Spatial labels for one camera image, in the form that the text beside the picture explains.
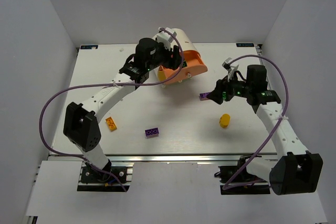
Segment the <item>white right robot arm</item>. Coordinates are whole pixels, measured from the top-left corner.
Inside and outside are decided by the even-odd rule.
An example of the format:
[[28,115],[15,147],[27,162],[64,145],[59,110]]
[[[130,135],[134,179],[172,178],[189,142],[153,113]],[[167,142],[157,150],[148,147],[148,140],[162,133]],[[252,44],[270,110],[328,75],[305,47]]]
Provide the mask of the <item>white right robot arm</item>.
[[262,65],[249,65],[247,76],[242,80],[236,67],[224,64],[228,74],[216,82],[215,89],[207,98],[222,104],[233,97],[246,99],[254,113],[265,126],[272,141],[278,161],[272,162],[259,156],[260,150],[249,156],[242,156],[237,163],[237,170],[227,180],[223,189],[232,188],[231,182],[242,176],[248,184],[251,177],[266,181],[276,195],[313,193],[317,189],[323,160],[319,154],[311,153],[302,144],[294,132],[281,100],[274,90],[268,89],[267,70]]

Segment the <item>small green lego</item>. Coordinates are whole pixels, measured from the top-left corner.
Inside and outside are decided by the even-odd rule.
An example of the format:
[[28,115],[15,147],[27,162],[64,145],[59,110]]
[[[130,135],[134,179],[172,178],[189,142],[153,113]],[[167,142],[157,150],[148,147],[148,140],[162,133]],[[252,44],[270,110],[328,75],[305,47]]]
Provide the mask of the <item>small green lego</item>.
[[222,97],[223,97],[223,100],[226,101],[226,97],[227,97],[226,92],[223,92]]

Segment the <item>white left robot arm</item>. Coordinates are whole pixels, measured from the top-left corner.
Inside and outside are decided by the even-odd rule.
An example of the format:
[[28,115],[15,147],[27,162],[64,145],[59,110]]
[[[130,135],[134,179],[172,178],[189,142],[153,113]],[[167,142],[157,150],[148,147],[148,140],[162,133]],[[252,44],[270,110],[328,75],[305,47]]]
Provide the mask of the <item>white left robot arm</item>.
[[135,52],[129,55],[125,64],[108,85],[87,100],[66,107],[63,134],[82,152],[86,163],[95,169],[95,177],[106,182],[111,175],[111,162],[99,144],[100,121],[107,112],[125,96],[142,86],[151,70],[165,66],[176,70],[183,64],[183,51],[179,43],[166,49],[163,42],[142,38]]

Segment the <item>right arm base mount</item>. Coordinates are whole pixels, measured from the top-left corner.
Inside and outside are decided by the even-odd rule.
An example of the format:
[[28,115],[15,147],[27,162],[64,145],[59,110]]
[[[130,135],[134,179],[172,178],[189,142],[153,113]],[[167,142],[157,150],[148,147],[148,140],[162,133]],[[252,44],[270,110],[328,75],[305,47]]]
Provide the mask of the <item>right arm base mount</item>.
[[219,178],[221,195],[269,195],[270,186],[265,180],[261,180],[255,175],[247,173],[244,169],[237,175],[228,185],[229,189],[225,189],[226,182],[246,163],[250,155],[244,155],[239,158],[236,165],[223,165],[218,167],[218,171],[214,174],[215,178]]

